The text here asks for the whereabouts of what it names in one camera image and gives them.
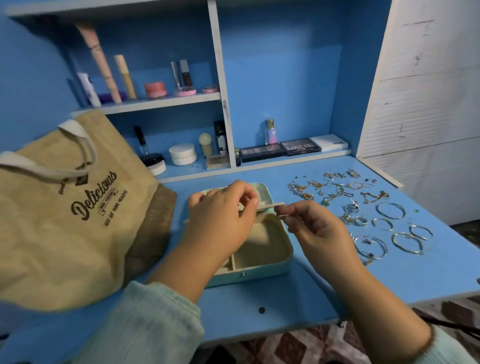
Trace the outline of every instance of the light green sleeve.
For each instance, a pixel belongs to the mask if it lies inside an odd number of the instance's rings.
[[[188,364],[203,341],[200,309],[161,283],[131,282],[75,364]]]
[[[437,326],[431,346],[413,364],[477,364],[460,343]]]

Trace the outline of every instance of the white bag handle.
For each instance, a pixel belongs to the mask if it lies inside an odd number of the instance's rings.
[[[94,165],[96,164],[96,150],[95,146],[92,143],[92,139],[88,136],[85,129],[75,120],[69,119],[64,121],[58,126],[59,129],[66,131],[69,134],[72,134],[81,140],[85,141],[85,144],[90,151],[92,156],[91,163],[85,163],[85,168],[81,170],[54,170],[46,167],[42,167],[32,160],[22,157],[21,155],[14,152],[3,152],[0,154],[0,166],[10,166],[19,168],[21,170],[27,170],[32,172],[40,177],[46,177],[49,179],[63,180],[65,178],[76,178],[83,177],[87,175]]]

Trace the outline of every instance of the desk surface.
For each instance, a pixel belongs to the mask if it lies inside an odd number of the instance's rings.
[[[349,226],[350,232],[354,236],[362,234],[378,237],[388,245],[387,256],[368,266],[383,284],[408,304],[480,291],[477,283],[477,278],[480,277],[480,250],[351,156],[167,183],[167,187],[178,193],[169,249],[181,237],[183,221],[188,218],[187,198],[194,192],[222,187],[235,179],[242,179],[264,183],[274,202],[288,204],[300,199],[287,188],[292,180],[304,185],[311,179],[321,182],[323,173],[345,173],[348,168],[357,171],[361,178],[347,177],[336,179],[335,182],[364,182],[366,178],[378,180],[371,189],[346,190],[355,194],[354,199],[360,202],[360,213],[369,219],[366,227]],[[334,189],[334,186],[329,185],[322,190],[327,195]],[[378,203],[365,205],[360,195],[361,191],[378,194],[380,190],[390,194],[390,198],[382,201],[401,204],[407,212],[404,219],[393,221],[392,232],[386,230],[388,227],[382,221],[379,221],[376,228],[372,226],[371,219],[381,217],[375,211]],[[321,201],[322,198],[312,187],[308,191],[316,196],[318,202]],[[349,198],[341,196],[332,200],[328,208],[340,216],[343,214],[343,206],[349,202]],[[434,237],[424,243],[424,255],[405,253],[391,242],[392,233],[408,232],[409,224],[427,227],[434,233]],[[289,237],[294,248],[294,258],[287,274],[205,290],[199,306],[206,344],[235,341],[252,335],[338,320],[344,312],[341,302],[336,299],[329,285],[313,271],[295,236],[289,234]],[[409,245],[413,241],[404,239],[401,242],[415,248],[415,245]],[[36,363],[67,359],[101,324],[119,297],[118,292],[80,310],[35,315],[34,324],[12,333],[6,341],[0,351],[0,364],[35,358]],[[265,308],[264,314],[259,313],[259,307]]]

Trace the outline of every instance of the left hand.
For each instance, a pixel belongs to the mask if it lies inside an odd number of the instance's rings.
[[[238,203],[245,208],[239,213]],[[188,199],[190,221],[182,242],[201,244],[221,262],[247,240],[257,213],[258,195],[247,182],[237,180],[222,190],[213,189]]]

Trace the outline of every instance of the patterned rug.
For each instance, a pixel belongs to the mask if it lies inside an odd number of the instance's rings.
[[[480,248],[480,221],[452,226]],[[414,311],[471,327],[480,328],[480,296],[416,305]],[[457,339],[480,364],[480,341],[450,328],[442,328]],[[316,326],[256,340],[198,351],[195,364],[324,364],[337,360],[344,364],[370,363],[351,322]]]

